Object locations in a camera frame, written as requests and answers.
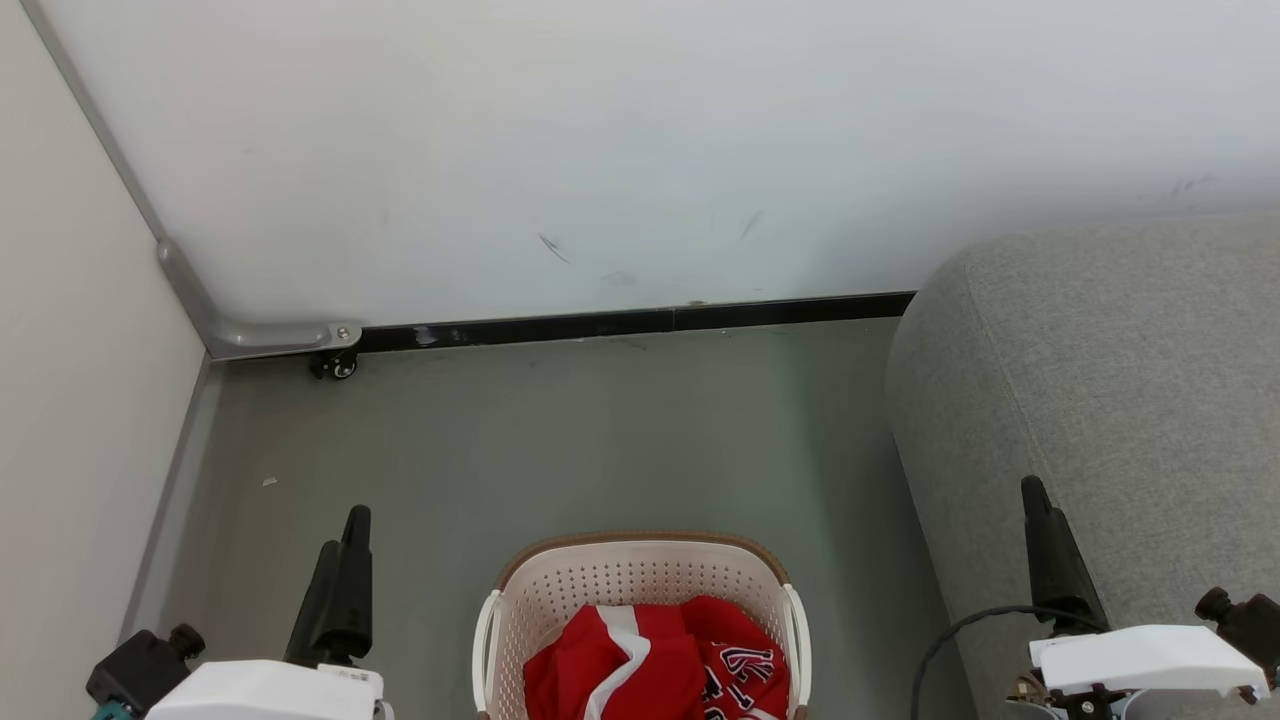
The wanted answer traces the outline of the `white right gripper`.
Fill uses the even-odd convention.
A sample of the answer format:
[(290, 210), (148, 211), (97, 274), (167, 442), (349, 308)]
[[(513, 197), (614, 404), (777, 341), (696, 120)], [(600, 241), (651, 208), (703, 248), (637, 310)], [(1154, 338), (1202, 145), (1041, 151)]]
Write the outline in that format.
[(1212, 696), (1270, 698), (1266, 671), (1207, 626), (1110, 632), (1070, 523), (1041, 478), (1021, 479), (1021, 503), (1032, 605), (1059, 638), (1030, 643), (1032, 670), (1010, 694), (1015, 719), (1166, 719)]

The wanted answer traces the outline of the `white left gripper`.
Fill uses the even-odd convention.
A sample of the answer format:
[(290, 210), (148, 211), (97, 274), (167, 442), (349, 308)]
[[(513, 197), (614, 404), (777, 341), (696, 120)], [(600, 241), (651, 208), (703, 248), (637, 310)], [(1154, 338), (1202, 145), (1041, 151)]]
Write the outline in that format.
[(355, 505), (320, 548), (284, 660), (207, 662), (150, 719), (392, 719), (379, 673), (353, 667), (372, 648), (372, 518)]

